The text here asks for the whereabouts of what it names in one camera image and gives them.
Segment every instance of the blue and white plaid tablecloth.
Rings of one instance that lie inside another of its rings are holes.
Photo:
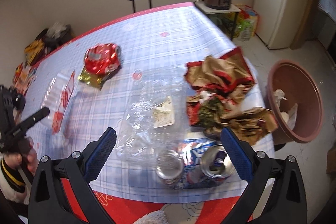
[[[28,131],[35,142],[38,157],[49,155],[53,159],[68,157],[72,151],[82,151],[97,140],[107,127],[118,133],[118,122],[123,118],[127,98],[131,94],[132,74],[135,70],[148,70],[181,65],[203,60],[212,54],[220,57],[235,45],[192,4],[171,5],[139,12],[115,20],[74,42],[62,47],[43,60],[36,71],[36,80],[26,95],[22,118],[40,108],[49,82],[59,71],[75,70],[76,77],[83,68],[86,50],[98,43],[116,43],[121,46],[124,59],[122,69],[102,90],[77,83],[66,111],[61,132],[38,123]],[[252,73],[257,72],[248,62]],[[248,93],[243,110],[264,106],[258,85]],[[273,139],[269,134],[254,147],[274,157]],[[98,179],[90,183],[93,190],[112,196],[159,203],[190,203],[211,199],[240,196],[246,183],[232,175],[219,187],[209,189],[170,190],[161,184],[155,171],[145,170],[121,162],[113,151]]]

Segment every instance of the hand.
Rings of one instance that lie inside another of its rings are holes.
[[[34,175],[36,172],[37,166],[39,164],[39,161],[37,159],[37,153],[35,149],[33,148],[34,146],[33,139],[31,137],[28,137],[28,139],[29,139],[29,146],[31,149],[28,155],[23,155],[23,157],[27,161],[28,170]],[[22,163],[22,156],[19,153],[5,154],[4,160],[6,164],[8,165],[8,167],[12,169],[16,169]]]

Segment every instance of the white tile floor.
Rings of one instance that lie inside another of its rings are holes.
[[[308,41],[297,50],[268,50],[261,40],[255,36],[250,41],[234,40],[236,45],[242,47],[244,55],[251,61],[259,73],[259,83],[263,95],[268,72],[271,67],[281,59],[297,62],[305,68],[317,84],[324,108],[324,123],[318,137],[308,144],[291,142],[276,152],[276,157],[285,159],[288,155],[297,158],[306,190],[308,223],[324,207],[332,191],[335,181],[326,174],[327,152],[336,140],[336,131],[332,125],[332,116],[336,105],[336,69],[328,58],[324,47],[318,41]],[[258,204],[254,216],[259,216],[268,198],[270,188]]]

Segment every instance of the blue gripper pad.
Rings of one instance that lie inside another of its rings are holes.
[[[240,146],[238,139],[236,136],[233,136],[233,134],[234,133],[231,133],[228,128],[223,128],[220,140],[228,153],[233,166],[236,168],[240,179],[250,183],[253,179],[252,163]]]
[[[116,145],[117,134],[115,130],[108,128],[97,142],[99,142],[97,147],[92,151],[85,163],[84,179],[87,183],[98,178],[98,175]]]

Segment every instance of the white refrigerator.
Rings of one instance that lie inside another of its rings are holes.
[[[256,34],[269,49],[291,45],[301,24],[307,0],[254,0],[260,15]]]

